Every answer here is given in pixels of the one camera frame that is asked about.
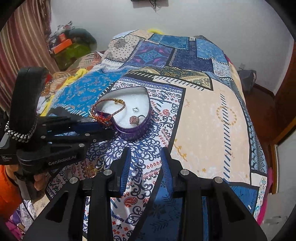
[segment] beaded bracelet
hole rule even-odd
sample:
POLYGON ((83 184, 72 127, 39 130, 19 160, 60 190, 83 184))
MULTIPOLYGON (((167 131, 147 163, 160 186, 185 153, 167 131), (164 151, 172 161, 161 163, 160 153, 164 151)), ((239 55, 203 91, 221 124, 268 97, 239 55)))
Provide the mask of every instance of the beaded bracelet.
POLYGON ((117 113, 119 113, 120 111, 122 111, 122 110, 125 108, 125 106, 126 106, 126 103, 125 103, 123 100, 121 100, 121 99, 103 99, 103 100, 99 100, 99 101, 97 101, 97 102, 92 106, 92 108, 91 108, 91 115, 90 115, 89 117, 90 117, 90 118, 93 118, 93 119, 95 119, 97 122, 100 122, 100 123, 102 123, 103 125, 109 127, 109 126, 111 126, 111 121, 110 121, 110 119, 111 119, 114 115, 116 115, 117 113), (112 100, 112 101, 114 101, 115 104, 118 104, 118 103, 119 103, 119 104, 122 104, 123 106, 122 106, 119 110, 115 111, 113 114, 111 114, 111 115, 109 115, 109 116, 107 116, 107 117, 104 117, 104 116, 103 116, 103 113, 101 113, 100 115, 96 115, 96 105, 97 105, 98 103, 101 103, 101 102, 103 102, 103 101, 108 101, 108 100, 112 100))
POLYGON ((31 139, 32 135, 36 130, 36 127, 37 127, 37 117, 35 118, 34 124, 28 134, 21 134, 11 130, 9 128, 9 121, 6 123, 4 131, 5 133, 7 133, 9 137, 12 137, 12 139, 15 139, 18 142, 29 142, 29 140, 31 139))

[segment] orange sleeve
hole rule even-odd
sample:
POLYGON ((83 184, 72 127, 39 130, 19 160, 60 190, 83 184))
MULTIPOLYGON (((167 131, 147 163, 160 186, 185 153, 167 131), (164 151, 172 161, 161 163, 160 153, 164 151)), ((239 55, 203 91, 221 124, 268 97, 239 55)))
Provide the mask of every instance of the orange sleeve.
POLYGON ((0 165, 0 216, 8 219, 21 202, 18 187, 7 177, 5 166, 0 165))

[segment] curtain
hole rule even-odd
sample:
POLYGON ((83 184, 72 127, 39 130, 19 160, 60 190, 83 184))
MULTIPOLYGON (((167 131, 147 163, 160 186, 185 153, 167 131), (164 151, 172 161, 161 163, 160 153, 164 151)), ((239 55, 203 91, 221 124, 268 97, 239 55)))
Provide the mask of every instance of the curtain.
POLYGON ((59 71, 50 56, 46 39, 50 35, 50 0, 26 0, 0 32, 0 107, 9 111, 18 70, 22 67, 46 67, 59 71))

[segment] pink cloth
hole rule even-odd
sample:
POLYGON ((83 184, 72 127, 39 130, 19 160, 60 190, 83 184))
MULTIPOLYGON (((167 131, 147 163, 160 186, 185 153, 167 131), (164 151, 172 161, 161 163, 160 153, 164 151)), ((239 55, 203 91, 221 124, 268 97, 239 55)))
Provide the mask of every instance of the pink cloth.
POLYGON ((226 54, 224 54, 224 55, 225 55, 226 60, 227 60, 228 62, 232 63, 232 62, 230 61, 230 59, 227 57, 227 55, 226 55, 226 54))
POLYGON ((261 206, 258 218, 257 218, 257 223, 259 225, 262 224, 262 221, 264 219, 264 215, 265 215, 266 208, 267 208, 267 195, 268 195, 268 192, 269 192, 269 189, 270 189, 272 183, 273 183, 272 168, 270 167, 267 171, 267 187, 266 187, 266 191, 264 194, 263 203, 262 203, 262 206, 261 206))
POLYGON ((23 234, 20 232, 20 230, 17 228, 17 226, 11 222, 6 222, 6 226, 9 228, 11 233, 18 239, 22 240, 23 234))

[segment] black and white bracelet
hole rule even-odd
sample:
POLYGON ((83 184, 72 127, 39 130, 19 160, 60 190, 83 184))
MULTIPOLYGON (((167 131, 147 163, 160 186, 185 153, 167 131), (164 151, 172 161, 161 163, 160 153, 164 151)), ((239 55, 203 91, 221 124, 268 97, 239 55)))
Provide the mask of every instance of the black and white bracelet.
POLYGON ((35 119, 34 124, 31 128, 31 130, 29 131, 29 133, 28 134, 21 134, 21 133, 11 130, 9 128, 9 121, 8 121, 5 128, 4 128, 4 131, 5 131, 5 133, 7 133, 7 135, 9 137, 12 137, 12 139, 15 139, 18 142, 29 142, 32 135, 34 134, 34 131, 36 130, 36 127, 37 127, 37 118, 35 119))

